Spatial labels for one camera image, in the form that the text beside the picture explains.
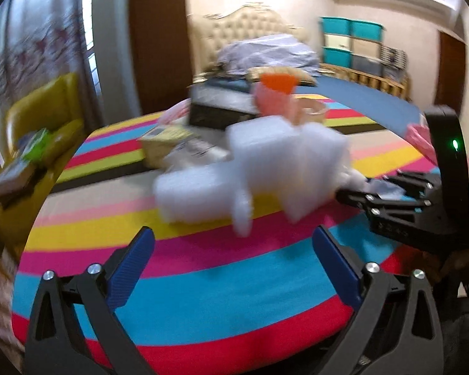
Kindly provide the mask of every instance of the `blue gripper pad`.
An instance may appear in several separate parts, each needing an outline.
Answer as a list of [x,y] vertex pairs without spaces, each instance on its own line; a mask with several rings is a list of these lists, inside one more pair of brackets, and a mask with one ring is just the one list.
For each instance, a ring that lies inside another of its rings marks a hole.
[[115,310],[127,303],[141,273],[154,251],[153,230],[143,227],[132,242],[123,248],[123,257],[108,279],[106,303]]
[[363,302],[359,277],[361,273],[350,265],[342,253],[341,249],[345,247],[339,245],[323,226],[315,229],[312,239],[313,250],[340,300],[357,312]]

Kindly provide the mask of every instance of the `blue mattress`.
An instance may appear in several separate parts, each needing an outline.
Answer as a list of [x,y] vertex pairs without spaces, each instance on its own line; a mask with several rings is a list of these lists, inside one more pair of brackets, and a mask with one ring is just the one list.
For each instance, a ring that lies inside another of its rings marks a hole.
[[[418,107],[398,97],[329,76],[321,76],[317,81],[317,87],[299,86],[295,92],[297,94],[321,94],[333,99],[373,119],[400,137],[405,136],[408,124],[420,121]],[[250,84],[246,80],[213,78],[206,83],[231,90],[250,91]]]

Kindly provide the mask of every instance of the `gray blanket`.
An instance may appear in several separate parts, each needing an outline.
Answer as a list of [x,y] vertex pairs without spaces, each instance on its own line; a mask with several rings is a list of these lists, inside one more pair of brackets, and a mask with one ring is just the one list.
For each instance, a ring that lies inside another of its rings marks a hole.
[[320,68],[316,52],[288,34],[234,42],[219,51],[218,63],[232,76],[244,76],[260,66],[291,66],[319,76]]

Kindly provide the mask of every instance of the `brown wooden panel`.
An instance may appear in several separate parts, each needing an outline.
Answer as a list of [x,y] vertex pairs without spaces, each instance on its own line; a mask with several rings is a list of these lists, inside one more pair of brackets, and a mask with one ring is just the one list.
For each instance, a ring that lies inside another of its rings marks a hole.
[[135,82],[144,114],[188,97],[193,82],[185,0],[129,0]]
[[466,45],[440,31],[440,72],[435,105],[447,105],[460,114],[466,81]]

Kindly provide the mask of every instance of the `person's hand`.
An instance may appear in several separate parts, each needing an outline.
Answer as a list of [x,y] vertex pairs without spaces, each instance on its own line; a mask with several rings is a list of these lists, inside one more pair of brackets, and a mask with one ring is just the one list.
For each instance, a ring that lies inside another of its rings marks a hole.
[[443,266],[435,255],[423,253],[424,271],[431,284],[439,283],[451,272],[459,272],[461,281],[469,287],[469,249],[455,251],[447,258]]

